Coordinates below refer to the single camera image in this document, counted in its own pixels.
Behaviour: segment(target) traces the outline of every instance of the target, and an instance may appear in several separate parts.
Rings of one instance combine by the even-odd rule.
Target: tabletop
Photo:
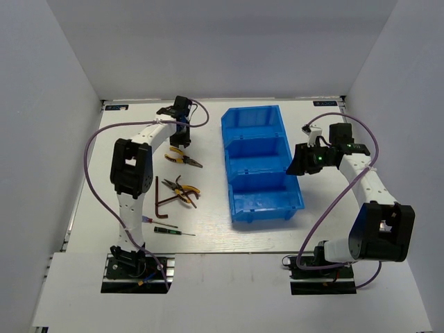
[[[202,101],[210,112],[206,126],[191,129],[191,145],[186,154],[200,162],[202,169],[167,161],[168,142],[163,143],[153,155],[153,171],[160,180],[175,180],[181,175],[182,184],[193,185],[201,190],[196,201],[197,209],[179,200],[160,207],[160,214],[168,214],[161,222],[177,225],[183,232],[196,234],[174,236],[155,234],[154,225],[143,224],[146,247],[154,253],[292,253],[299,250],[308,231],[328,205],[347,186],[346,179],[334,168],[324,168],[316,175],[298,177],[305,209],[296,212],[288,221],[253,221],[232,223],[228,204],[228,185],[225,174],[221,117],[228,108],[279,105],[284,121],[290,150],[294,145],[307,141],[301,127],[317,115],[339,112],[338,106],[314,106],[313,101],[279,100],[224,100]],[[132,103],[127,110],[103,111],[100,127],[111,123],[146,121],[154,119],[156,111],[171,102]],[[197,109],[191,123],[205,120],[205,114]],[[323,117],[315,124],[328,137],[331,123],[342,122],[342,117]],[[143,126],[113,128],[101,133],[94,144],[89,172],[99,195],[114,210],[118,210],[117,196],[110,182],[112,151],[118,138],[129,138]],[[160,183],[160,198],[172,195],[170,189]],[[155,218],[154,183],[146,194],[143,213]],[[359,211],[350,192],[335,207],[311,239],[308,249],[319,241],[346,236]],[[118,221],[93,197],[88,186],[83,186],[72,226],[68,253],[106,253],[116,244],[119,235]]]

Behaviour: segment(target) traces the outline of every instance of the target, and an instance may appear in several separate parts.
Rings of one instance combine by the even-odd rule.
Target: screwdriver handle
[[[158,234],[182,234],[179,230],[171,230],[162,227],[154,227],[154,232]]]

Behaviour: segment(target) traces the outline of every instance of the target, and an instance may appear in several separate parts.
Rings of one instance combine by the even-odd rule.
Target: green screwdriver
[[[181,232],[179,230],[171,230],[171,229],[166,229],[166,228],[161,228],[161,227],[154,227],[154,232],[156,232],[158,234],[176,234],[176,235],[185,234],[184,232]]]

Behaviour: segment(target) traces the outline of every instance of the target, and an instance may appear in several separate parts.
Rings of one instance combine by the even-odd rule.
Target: blue container
[[[290,219],[304,208],[278,105],[231,108],[222,116],[232,221]]]

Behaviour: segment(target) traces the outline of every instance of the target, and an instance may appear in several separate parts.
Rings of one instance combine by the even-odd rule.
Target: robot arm
[[[110,178],[119,199],[119,216],[139,247],[145,246],[142,207],[145,193],[153,182],[153,154],[168,138],[172,146],[187,147],[191,143],[189,127],[162,122],[189,123],[191,105],[191,100],[177,96],[174,105],[157,111],[156,124],[147,126],[130,139],[118,139],[114,145]],[[111,252],[119,262],[133,267],[137,274],[144,253],[133,245],[122,226],[117,246],[111,247]]]
[[[370,152],[365,145],[355,143],[351,124],[330,126],[330,146],[319,144],[317,137],[322,134],[319,128],[304,126],[302,130],[309,135],[308,143],[296,145],[287,174],[301,176],[335,166],[351,183],[370,164]],[[411,206],[399,204],[372,168],[352,189],[361,210],[350,234],[342,239],[321,242],[322,250],[315,253],[324,258],[316,258],[316,261],[404,261],[415,219]]]

